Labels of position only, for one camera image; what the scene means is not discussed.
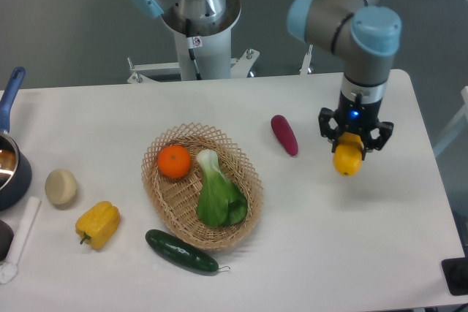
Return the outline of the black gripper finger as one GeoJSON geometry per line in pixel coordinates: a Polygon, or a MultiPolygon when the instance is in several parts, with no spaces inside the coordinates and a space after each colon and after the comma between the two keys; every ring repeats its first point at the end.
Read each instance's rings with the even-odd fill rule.
{"type": "Polygon", "coordinates": [[[361,134],[361,141],[363,143],[362,160],[364,161],[366,155],[373,151],[381,151],[387,141],[393,134],[394,123],[389,121],[377,120],[370,126],[367,126],[361,134]]]}
{"type": "Polygon", "coordinates": [[[322,107],[318,115],[320,135],[332,145],[331,152],[335,153],[339,139],[345,132],[344,124],[336,110],[322,107]]]}

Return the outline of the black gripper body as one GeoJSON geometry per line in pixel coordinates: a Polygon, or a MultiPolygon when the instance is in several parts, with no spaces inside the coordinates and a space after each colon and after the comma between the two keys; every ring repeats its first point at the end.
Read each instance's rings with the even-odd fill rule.
{"type": "Polygon", "coordinates": [[[360,94],[348,97],[341,91],[335,111],[337,130],[341,133],[360,134],[360,131],[364,133],[376,129],[381,103],[382,100],[367,103],[360,94]]]}

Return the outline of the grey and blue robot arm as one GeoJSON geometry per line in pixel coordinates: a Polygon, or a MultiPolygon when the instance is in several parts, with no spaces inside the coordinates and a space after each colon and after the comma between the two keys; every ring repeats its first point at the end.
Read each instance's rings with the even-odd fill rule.
{"type": "MultiPolygon", "coordinates": [[[[231,30],[239,0],[131,0],[150,18],[161,18],[173,32],[183,80],[233,76],[231,30]]],[[[288,32],[345,62],[339,104],[322,108],[320,134],[337,149],[345,134],[361,140],[361,154],[384,147],[391,122],[378,118],[385,87],[399,49],[401,19],[381,0],[294,0],[287,13],[288,32]]]]}

